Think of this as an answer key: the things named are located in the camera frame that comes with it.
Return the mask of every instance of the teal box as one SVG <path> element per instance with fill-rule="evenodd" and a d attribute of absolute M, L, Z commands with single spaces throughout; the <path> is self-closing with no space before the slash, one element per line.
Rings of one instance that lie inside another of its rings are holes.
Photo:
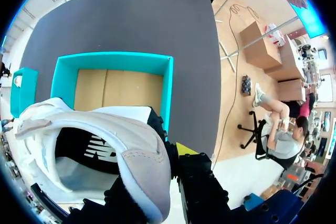
<path fill-rule="evenodd" d="M 22 76 L 21 87 L 14 84 L 14 79 Z M 13 74 L 10 107 L 13 117 L 18 118 L 20 114 L 30 105 L 35 103 L 38 72 L 30 68 L 21 68 Z"/>
<path fill-rule="evenodd" d="M 173 88 L 174 59 L 171 56 L 141 52 L 88 52 L 59 57 L 56 63 L 51 97 L 60 97 L 73 109 L 80 69 L 125 70 L 163 76 L 161 113 L 168 132 Z"/>

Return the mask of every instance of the yellow tag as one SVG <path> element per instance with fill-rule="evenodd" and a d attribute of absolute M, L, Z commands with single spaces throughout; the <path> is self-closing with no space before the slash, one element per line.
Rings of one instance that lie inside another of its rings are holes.
<path fill-rule="evenodd" d="M 176 143 L 176 148 L 179 156 L 183 156 L 185 154 L 195 155 L 198 154 L 197 152 L 193 151 L 192 149 L 189 149 L 188 147 L 185 147 L 183 144 Z"/>

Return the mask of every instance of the cable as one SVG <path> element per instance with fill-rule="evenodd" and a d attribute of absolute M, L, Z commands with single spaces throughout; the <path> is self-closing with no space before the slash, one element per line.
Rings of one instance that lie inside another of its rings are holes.
<path fill-rule="evenodd" d="M 229 27 L 230 27 L 230 30 L 231 30 L 231 33 L 232 33 L 233 37 L 235 38 L 235 42 L 236 42 L 236 45 L 237 45 L 238 49 L 239 49 L 239 44 L 238 44 L 237 38 L 235 36 L 235 33 L 233 32 L 232 26 L 231 26 L 231 18 L 232 18 L 232 13 L 238 14 L 239 11 L 240 11 L 240 8 L 247 9 L 250 12 L 251 16 L 255 19 L 255 21 L 260 24 L 260 22 L 258 21 L 259 15 L 251 7 L 249 7 L 249 6 L 242 6 L 242 5 L 239 5 L 239 4 L 233 4 L 232 6 L 230 6 L 230 9 L 229 9 L 230 10 Z M 232 106 L 231 106 L 231 108 L 229 110 L 229 113 L 228 113 L 228 115 L 227 115 L 227 117 L 225 119 L 225 122 L 224 122 L 221 143 L 219 144 L 219 150 L 218 150 L 217 156 L 215 158 L 215 162 L 214 162 L 212 170 L 215 168 L 215 166 L 217 164 L 217 160 L 218 160 L 219 154 L 220 154 L 221 149 L 222 149 L 222 144 L 223 144 L 223 138 L 224 138 L 224 132 L 225 132 L 225 127 L 226 127 L 227 119 L 229 118 L 229 116 L 231 114 L 231 111 L 232 111 L 232 109 L 233 109 L 233 107 L 235 105 L 235 102 L 236 102 L 237 88 L 238 88 L 238 85 L 237 85 L 237 80 L 238 80 L 238 61 L 239 61 L 239 52 L 237 54 L 237 62 L 236 62 L 235 96 L 233 98 Z"/>
<path fill-rule="evenodd" d="M 303 182 L 302 184 L 300 184 L 296 189 L 295 191 L 292 191 L 293 194 L 296 194 L 301 187 L 305 186 L 306 184 L 308 184 L 309 182 L 313 181 L 314 179 L 316 178 L 321 178 L 324 176 L 324 173 L 322 174 L 317 174 L 317 175 L 313 175 L 311 178 L 309 178 L 308 180 L 306 180 L 305 182 Z"/>

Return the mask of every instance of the office chair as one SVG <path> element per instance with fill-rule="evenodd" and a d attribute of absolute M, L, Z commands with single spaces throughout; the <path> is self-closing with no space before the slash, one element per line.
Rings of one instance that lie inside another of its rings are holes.
<path fill-rule="evenodd" d="M 245 149 L 253 141 L 254 143 L 257 144 L 256 154 L 255 154 L 256 160 L 271 159 L 277 162 L 279 165 L 281 165 L 283 169 L 287 170 L 289 167 L 292 166 L 298 154 L 288 159 L 279 159 L 277 157 L 274 157 L 273 155 L 270 155 L 268 153 L 268 148 L 266 148 L 266 151 L 265 151 L 264 148 L 262 147 L 262 142 L 261 142 L 261 139 L 263 137 L 267 137 L 268 139 L 268 136 L 269 136 L 269 135 L 264 135 L 264 136 L 261 135 L 263 127 L 266 124 L 266 120 L 261 120 L 261 121 L 259 120 L 258 121 L 259 125 L 258 125 L 256 113 L 254 111 L 250 111 L 249 115 L 253 115 L 254 130 L 243 128 L 241 124 L 238 125 L 238 129 L 252 132 L 251 138 L 247 141 L 245 145 L 241 144 L 240 148 Z"/>

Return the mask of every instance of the dark gray tabletop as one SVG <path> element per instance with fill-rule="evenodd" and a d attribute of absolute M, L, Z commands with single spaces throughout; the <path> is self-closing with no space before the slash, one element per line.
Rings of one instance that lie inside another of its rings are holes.
<path fill-rule="evenodd" d="M 134 51 L 174 57 L 169 140 L 213 154 L 221 63 L 209 0 L 71 0 L 37 23 L 21 66 L 39 72 L 36 102 L 50 98 L 59 56 Z"/>

